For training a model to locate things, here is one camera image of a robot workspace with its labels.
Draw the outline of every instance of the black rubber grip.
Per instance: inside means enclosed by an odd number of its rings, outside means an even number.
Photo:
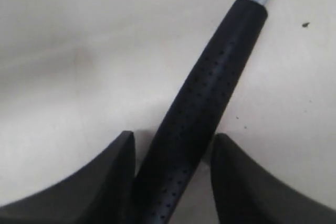
[[[192,178],[267,19],[237,0],[187,77],[134,181],[136,223],[168,223]]]

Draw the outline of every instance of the golf club grip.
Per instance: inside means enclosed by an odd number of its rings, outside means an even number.
[[[266,9],[250,0],[237,0],[223,19],[168,110],[135,178],[136,223],[168,223],[266,19]]]

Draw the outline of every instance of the black plastic piece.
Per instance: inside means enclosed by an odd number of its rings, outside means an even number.
[[[125,224],[134,179],[132,132],[62,182],[0,208],[1,224]]]
[[[137,223],[167,223],[218,126],[266,9],[237,0],[187,77],[136,177]]]
[[[222,224],[336,223],[336,211],[273,177],[227,135],[216,136],[211,177]]]

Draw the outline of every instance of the white surface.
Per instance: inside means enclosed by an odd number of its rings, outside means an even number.
[[[0,205],[70,175],[125,129],[141,159],[233,1],[0,0]],[[219,131],[336,208],[334,0],[268,9]],[[172,223],[204,223],[200,208],[216,223],[206,167]]]

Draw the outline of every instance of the dark speck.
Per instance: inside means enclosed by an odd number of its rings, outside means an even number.
[[[305,23],[302,24],[302,27],[307,28],[309,26],[309,24],[310,24],[310,22],[305,22]]]

